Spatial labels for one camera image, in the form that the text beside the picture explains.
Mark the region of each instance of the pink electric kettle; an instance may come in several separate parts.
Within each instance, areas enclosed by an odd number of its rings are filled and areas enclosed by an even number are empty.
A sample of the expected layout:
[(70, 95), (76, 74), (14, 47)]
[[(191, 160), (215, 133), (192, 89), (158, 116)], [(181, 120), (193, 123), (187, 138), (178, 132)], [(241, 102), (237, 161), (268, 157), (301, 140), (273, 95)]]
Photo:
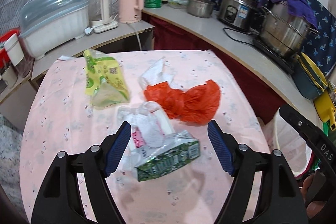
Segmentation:
[(141, 20), (144, 0), (119, 0), (119, 22), (134, 23)]

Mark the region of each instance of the box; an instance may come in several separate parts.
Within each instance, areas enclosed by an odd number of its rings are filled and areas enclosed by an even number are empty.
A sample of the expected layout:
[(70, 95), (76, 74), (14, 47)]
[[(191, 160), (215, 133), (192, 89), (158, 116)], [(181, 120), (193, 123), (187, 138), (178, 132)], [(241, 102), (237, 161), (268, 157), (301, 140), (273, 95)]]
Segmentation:
[(159, 149), (142, 146), (133, 151), (132, 162), (137, 161), (133, 175), (138, 181), (156, 179), (180, 169), (200, 154), (199, 140), (188, 131), (173, 133)]

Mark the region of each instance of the white cup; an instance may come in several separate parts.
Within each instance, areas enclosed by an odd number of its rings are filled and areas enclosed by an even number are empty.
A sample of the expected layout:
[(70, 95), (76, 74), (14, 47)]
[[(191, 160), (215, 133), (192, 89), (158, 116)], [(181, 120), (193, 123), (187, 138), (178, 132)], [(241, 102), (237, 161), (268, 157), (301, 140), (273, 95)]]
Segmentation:
[(16, 33), (13, 34), (5, 43), (4, 48), (13, 66), (16, 66), (23, 59), (24, 54), (17, 38)]

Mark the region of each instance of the blue gripper pad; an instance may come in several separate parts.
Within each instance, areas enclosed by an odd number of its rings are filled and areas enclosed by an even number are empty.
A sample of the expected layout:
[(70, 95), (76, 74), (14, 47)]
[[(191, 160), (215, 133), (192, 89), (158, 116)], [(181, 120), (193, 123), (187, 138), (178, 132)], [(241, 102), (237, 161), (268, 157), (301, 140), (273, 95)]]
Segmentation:
[(208, 136), (223, 170), (233, 175), (235, 168), (233, 166), (232, 154), (223, 140), (223, 132), (215, 126), (215, 121), (208, 123)]
[(129, 123), (122, 129), (119, 136), (111, 146), (111, 149), (106, 154), (105, 174), (108, 177), (114, 173), (123, 156), (128, 142), (131, 138), (131, 125)]

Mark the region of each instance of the purple cloth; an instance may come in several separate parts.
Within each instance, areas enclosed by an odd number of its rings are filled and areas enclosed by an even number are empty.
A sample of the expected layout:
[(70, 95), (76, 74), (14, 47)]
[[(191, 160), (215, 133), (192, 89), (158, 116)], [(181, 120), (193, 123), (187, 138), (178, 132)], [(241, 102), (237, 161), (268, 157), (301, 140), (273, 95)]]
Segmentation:
[[(267, 0), (261, 0), (258, 7), (263, 6)], [(313, 10), (308, 5), (306, 0), (270, 0), (272, 3), (277, 3), (280, 1), (287, 1), (288, 13), (292, 16), (302, 17), (315, 28), (317, 28), (317, 21)]]

